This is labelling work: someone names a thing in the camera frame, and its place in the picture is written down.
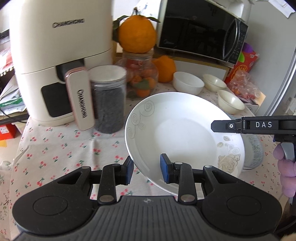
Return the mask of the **right hand in purple glove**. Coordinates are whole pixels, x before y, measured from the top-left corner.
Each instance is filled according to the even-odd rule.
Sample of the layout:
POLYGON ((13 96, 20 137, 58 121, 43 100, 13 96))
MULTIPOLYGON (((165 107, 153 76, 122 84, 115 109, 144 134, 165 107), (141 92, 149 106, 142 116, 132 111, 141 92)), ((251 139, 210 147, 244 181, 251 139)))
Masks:
POLYGON ((295 162, 285 158, 285 152, 281 144, 278 144, 273 151, 273 156, 278 159, 278 170, 280 172, 280 182, 282 193, 288 198, 295 195, 295 162))

